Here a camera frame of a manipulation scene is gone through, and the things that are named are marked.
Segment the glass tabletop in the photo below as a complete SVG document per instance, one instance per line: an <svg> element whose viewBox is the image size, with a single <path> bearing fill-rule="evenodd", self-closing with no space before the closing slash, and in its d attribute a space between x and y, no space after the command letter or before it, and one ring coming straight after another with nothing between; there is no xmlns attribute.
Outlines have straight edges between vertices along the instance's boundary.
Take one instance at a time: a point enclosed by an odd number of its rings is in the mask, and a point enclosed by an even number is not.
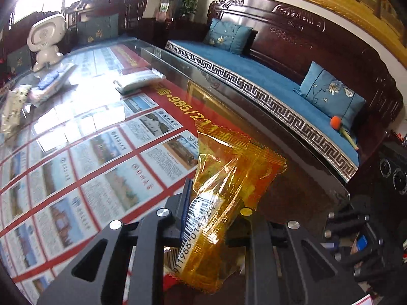
<svg viewBox="0 0 407 305"><path fill-rule="evenodd" d="M252 137L287 159L260 200L270 221L296 220L321 237L348 193L326 166L264 110L226 84L141 40L82 48L76 69L0 147L0 255L33 303L111 220L129 223L179 193L198 159L195 121ZM166 79L121 96L114 80L155 69ZM17 84L36 84L28 73Z"/></svg>

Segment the silver screw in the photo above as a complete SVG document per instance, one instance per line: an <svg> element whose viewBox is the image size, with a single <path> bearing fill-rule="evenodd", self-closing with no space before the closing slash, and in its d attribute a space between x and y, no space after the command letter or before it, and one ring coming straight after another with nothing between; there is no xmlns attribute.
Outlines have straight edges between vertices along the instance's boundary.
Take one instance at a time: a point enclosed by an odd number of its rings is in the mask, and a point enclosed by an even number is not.
<svg viewBox="0 0 407 305"><path fill-rule="evenodd" d="M300 228L300 223L295 220L290 220L287 223L288 228L290 229L299 229Z"/></svg>
<svg viewBox="0 0 407 305"><path fill-rule="evenodd" d="M166 217L168 214L170 214L170 210L166 209L166 208L162 208L157 210L157 215L159 217Z"/></svg>
<svg viewBox="0 0 407 305"><path fill-rule="evenodd" d="M114 231L116 229L119 229L122 226L122 222L120 220L113 220L109 224L109 228L113 229Z"/></svg>

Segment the transparent yellow packaging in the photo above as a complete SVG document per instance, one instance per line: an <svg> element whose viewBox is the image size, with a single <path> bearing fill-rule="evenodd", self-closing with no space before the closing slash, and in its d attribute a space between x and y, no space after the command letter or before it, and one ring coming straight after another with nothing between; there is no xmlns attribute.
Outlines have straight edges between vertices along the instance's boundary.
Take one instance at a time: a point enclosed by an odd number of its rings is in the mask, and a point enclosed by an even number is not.
<svg viewBox="0 0 407 305"><path fill-rule="evenodd" d="M242 207L256 209L286 159L250 137L217 125L197 124L199 163L182 245L170 267L185 283L216 292L237 268L236 251L224 244Z"/></svg>

